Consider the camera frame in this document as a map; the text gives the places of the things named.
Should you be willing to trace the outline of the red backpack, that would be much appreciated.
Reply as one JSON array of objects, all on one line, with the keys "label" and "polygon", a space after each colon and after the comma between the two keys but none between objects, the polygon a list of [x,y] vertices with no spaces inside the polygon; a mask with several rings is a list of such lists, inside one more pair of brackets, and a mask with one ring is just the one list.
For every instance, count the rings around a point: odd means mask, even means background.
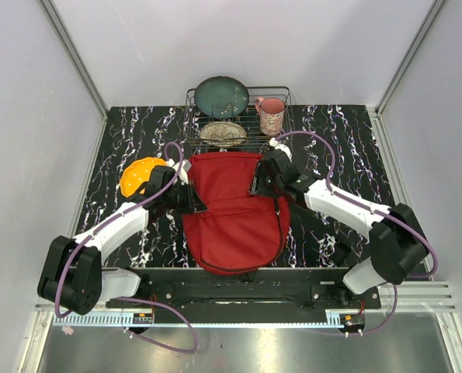
[{"label": "red backpack", "polygon": [[189,160],[189,180],[207,209],[183,215],[183,229],[193,259],[208,272],[238,275],[269,265],[287,244],[290,219],[307,213],[285,197],[250,194],[261,160],[250,152],[210,152]]}]

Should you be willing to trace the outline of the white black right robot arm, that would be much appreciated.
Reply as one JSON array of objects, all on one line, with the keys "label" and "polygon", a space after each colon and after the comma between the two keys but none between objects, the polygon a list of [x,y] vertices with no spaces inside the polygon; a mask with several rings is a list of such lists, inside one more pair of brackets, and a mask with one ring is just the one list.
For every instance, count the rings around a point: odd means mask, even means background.
[{"label": "white black right robot arm", "polygon": [[368,258],[349,269],[334,290],[337,303],[344,308],[355,306],[363,292],[376,285],[401,284],[431,253],[408,205],[371,203],[333,186],[326,178],[301,174],[282,149],[267,152],[257,162],[250,193],[285,197],[303,209],[334,218],[368,241]]}]

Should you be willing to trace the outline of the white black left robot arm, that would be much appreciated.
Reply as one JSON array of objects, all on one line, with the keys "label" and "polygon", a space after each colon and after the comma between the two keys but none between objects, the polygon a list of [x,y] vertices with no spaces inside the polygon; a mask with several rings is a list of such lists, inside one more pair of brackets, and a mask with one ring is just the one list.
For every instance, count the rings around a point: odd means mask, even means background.
[{"label": "white black left robot arm", "polygon": [[127,201],[108,218],[72,238],[62,235],[50,244],[37,294],[66,313],[89,313],[97,303],[123,298],[144,306],[150,289],[133,269],[107,270],[106,259],[131,236],[143,231],[167,211],[204,212],[207,207],[189,181],[189,161],[155,166]]}]

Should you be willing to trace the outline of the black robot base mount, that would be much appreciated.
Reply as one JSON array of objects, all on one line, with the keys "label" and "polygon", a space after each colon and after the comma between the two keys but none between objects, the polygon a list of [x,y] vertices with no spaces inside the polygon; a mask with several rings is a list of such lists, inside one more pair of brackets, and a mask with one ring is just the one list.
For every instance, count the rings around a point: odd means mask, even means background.
[{"label": "black robot base mount", "polygon": [[161,302],[198,324],[319,324],[327,311],[357,313],[381,307],[376,288],[352,295],[342,287],[346,269],[266,268],[220,276],[199,268],[139,270],[135,299]]}]

